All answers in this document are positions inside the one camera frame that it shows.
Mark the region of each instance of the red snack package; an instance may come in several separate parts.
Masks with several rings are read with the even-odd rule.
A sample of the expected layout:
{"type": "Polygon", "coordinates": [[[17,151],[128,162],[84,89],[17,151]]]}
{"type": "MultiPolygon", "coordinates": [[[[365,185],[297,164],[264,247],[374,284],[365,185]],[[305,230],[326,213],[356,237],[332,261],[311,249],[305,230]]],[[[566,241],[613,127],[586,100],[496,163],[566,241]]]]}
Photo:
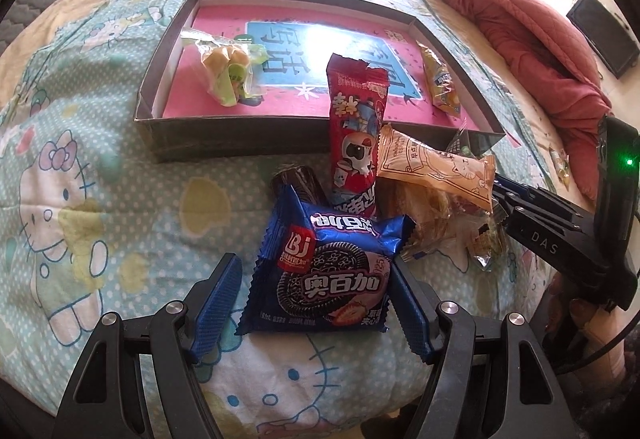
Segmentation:
{"type": "Polygon", "coordinates": [[[372,218],[378,134],[385,115],[386,69],[333,54],[326,67],[331,107],[331,203],[336,210],[372,218]]]}

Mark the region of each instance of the chocolate cookie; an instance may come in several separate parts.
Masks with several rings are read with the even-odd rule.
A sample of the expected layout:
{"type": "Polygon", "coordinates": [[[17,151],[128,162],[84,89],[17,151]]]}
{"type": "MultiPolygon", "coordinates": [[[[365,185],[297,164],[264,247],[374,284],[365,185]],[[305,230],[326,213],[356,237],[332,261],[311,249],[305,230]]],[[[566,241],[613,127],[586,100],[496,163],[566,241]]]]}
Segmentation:
{"type": "Polygon", "coordinates": [[[330,274],[336,271],[364,269],[369,271],[369,259],[357,245],[349,242],[332,242],[316,248],[311,269],[306,275],[283,273],[278,282],[277,297],[280,306],[291,316],[318,318],[343,307],[353,294],[329,296],[330,274]],[[325,292],[322,297],[309,298],[305,294],[305,279],[318,275],[316,288],[325,292]]]}

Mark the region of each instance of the hello kitty bed sheet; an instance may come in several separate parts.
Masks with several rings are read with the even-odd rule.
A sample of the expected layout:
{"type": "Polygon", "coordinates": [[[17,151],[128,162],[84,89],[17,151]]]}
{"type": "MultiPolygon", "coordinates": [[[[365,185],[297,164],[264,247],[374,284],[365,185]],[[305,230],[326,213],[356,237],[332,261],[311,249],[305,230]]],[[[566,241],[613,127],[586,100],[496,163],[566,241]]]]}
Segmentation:
{"type": "MultiPolygon", "coordinates": [[[[519,107],[427,2],[371,1],[420,16],[509,132],[494,148],[498,170],[543,184],[545,161],[519,107]]],[[[273,205],[271,177],[295,162],[326,182],[328,158],[153,163],[132,115],[146,66],[182,2],[104,0],[55,26],[2,109],[0,375],[55,413],[101,314],[154,313],[232,251],[244,263],[241,292],[196,369],[226,438],[324,436],[410,402],[429,370],[409,351],[393,310],[386,333],[234,335],[273,205]]],[[[15,55],[10,47],[0,69],[15,55]]],[[[493,317],[530,316],[549,273],[515,243],[492,271],[460,250],[435,252],[412,270],[443,299],[493,317]]],[[[166,438],[148,358],[143,376],[156,437],[166,438]]]]}

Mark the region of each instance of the blue cookie package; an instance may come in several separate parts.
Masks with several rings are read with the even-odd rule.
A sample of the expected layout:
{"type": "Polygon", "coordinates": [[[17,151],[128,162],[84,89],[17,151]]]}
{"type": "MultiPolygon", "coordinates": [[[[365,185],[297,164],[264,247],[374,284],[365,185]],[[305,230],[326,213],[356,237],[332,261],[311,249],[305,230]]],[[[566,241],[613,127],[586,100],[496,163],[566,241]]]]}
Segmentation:
{"type": "Polygon", "coordinates": [[[284,186],[236,334],[385,331],[391,260],[415,223],[381,222],[300,201],[284,186]]]}

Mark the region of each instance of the red logo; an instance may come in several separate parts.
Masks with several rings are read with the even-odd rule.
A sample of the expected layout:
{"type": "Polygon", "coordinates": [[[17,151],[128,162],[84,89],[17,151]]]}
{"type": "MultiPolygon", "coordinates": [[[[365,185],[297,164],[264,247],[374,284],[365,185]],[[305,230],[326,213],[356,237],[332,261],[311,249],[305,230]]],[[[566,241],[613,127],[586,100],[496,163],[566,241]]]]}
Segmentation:
{"type": "Polygon", "coordinates": [[[278,267],[288,273],[304,275],[311,269],[315,250],[316,234],[313,230],[291,225],[289,238],[278,259],[278,267]]]}

